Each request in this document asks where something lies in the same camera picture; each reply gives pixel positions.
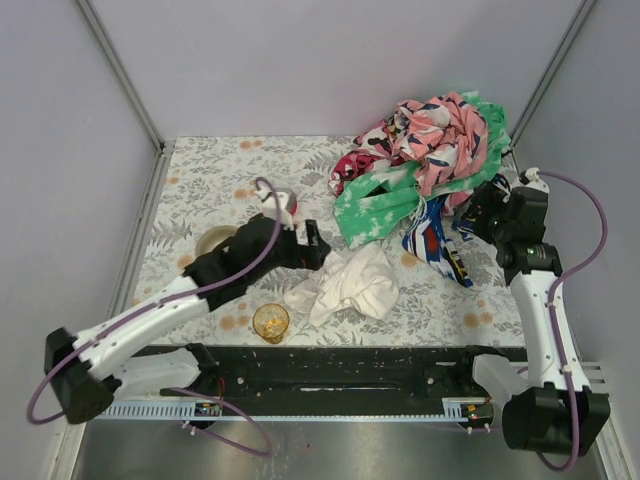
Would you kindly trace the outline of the green white cloth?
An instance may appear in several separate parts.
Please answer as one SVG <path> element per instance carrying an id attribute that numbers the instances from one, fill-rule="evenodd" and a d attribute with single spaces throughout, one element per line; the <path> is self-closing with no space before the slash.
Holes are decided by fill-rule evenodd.
<path id="1" fill-rule="evenodd" d="M 484 100 L 477 92 L 459 93 L 476 107 L 488 125 L 487 160 L 480 171 L 461 180 L 437 186 L 424 196 L 414 172 L 418 164 L 401 160 L 398 166 L 374 170 L 351 181 L 342 194 L 335 197 L 333 213 L 340 232 L 351 248 L 386 238 L 396 225 L 411 216 L 420 199 L 429 200 L 445 193 L 474 189 L 491 179 L 499 170 L 502 155 L 511 138 L 503 106 Z"/>

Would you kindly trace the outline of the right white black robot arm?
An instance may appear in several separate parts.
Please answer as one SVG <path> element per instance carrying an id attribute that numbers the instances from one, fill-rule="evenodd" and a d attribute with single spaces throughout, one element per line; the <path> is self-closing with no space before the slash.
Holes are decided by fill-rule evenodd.
<path id="1" fill-rule="evenodd" d="M 539 454 L 584 456 L 610 416 L 573 345 L 557 249 L 544 240 L 548 188 L 541 181 L 504 189 L 483 182 L 456 215 L 460 229 L 494 246 L 520 316 L 527 355 L 521 376 L 497 353 L 471 361 L 471 377 L 501 410 L 507 446 Z"/>

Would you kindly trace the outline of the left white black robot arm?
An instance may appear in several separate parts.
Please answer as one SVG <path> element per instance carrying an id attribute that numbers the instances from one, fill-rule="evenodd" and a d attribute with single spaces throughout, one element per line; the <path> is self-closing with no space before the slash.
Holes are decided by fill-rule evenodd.
<path id="1" fill-rule="evenodd" d="M 274 269 L 319 270 L 331 252 L 315 221 L 286 229 L 258 214 L 140 305 L 77 334 L 60 327 L 45 340 L 45 384 L 71 425 L 92 420 L 128 396 L 196 384 L 211 361 L 199 347 L 143 358 L 139 351 L 185 322 L 244 296 Z"/>

